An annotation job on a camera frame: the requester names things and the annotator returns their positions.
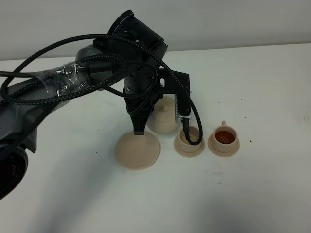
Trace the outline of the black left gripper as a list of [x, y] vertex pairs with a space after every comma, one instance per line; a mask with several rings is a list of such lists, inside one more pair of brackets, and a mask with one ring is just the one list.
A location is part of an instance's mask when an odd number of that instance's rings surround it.
[[163, 95], [175, 95], [177, 91], [182, 91], [175, 78], [162, 68], [157, 70], [156, 85], [151, 87], [153, 83], [153, 73], [146, 67], [124, 78], [123, 91], [125, 94], [142, 94], [138, 98], [124, 98], [133, 124], [134, 135], [144, 135], [149, 115]]

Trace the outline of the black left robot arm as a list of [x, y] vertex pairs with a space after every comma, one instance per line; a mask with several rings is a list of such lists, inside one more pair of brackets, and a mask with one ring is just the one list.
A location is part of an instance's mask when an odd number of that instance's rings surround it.
[[[78, 51], [74, 61], [39, 72], [24, 68], [61, 45], [80, 40], [92, 44]], [[149, 115], [165, 94], [174, 94], [173, 117], [188, 127], [191, 115], [189, 75], [170, 70], [163, 57], [163, 38], [135, 18], [122, 13], [107, 34], [67, 38], [30, 56], [12, 72], [1, 72], [0, 195], [7, 196], [23, 179], [27, 150], [36, 151], [37, 127], [70, 100], [106, 90], [125, 100], [135, 135], [142, 135]]]

